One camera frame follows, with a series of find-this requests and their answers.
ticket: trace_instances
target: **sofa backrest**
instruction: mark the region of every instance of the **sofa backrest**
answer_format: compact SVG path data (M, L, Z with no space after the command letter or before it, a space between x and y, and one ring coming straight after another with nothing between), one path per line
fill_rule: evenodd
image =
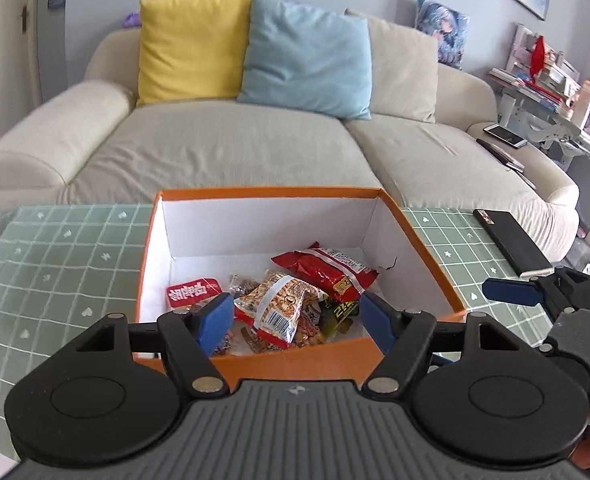
M482 79L440 64L435 120L466 131L471 124L495 122L498 107ZM110 33L92 55L84 79L106 79L137 95L139 29Z

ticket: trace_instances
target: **phone screen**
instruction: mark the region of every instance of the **phone screen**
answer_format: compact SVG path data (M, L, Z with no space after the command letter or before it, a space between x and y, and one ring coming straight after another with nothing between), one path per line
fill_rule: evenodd
M518 144L523 144L525 139L520 137L519 135L510 132L506 128L502 126L491 126L489 129L485 130L489 134L496 136L498 139L504 140L504 142L508 142L512 146L517 146Z

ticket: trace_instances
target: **green checkered tablecloth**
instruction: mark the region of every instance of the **green checkered tablecloth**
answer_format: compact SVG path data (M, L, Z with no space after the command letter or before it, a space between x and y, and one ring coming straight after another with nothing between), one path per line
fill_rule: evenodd
M151 205L26 206L0 219L0 452L16 459L4 420L13 384L108 312L132 319ZM404 209L468 310L483 310L530 344L541 308L492 303L480 285L514 278L471 212Z

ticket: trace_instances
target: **sofa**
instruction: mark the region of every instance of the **sofa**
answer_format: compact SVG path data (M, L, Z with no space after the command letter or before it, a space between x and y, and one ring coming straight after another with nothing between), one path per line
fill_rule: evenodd
M400 206L508 210L550 261L578 228L579 191L534 146L512 150L537 190L475 138L497 120L482 80L440 65L435 123L195 100L136 107L139 30L108 35L84 81L0 139L0 212L151 202L160 189L383 187Z

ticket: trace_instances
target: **anime character pillow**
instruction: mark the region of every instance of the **anime character pillow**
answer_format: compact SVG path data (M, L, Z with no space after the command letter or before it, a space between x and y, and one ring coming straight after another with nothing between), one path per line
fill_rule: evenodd
M462 69L469 17L432 0L417 0L415 28L437 38L440 63Z

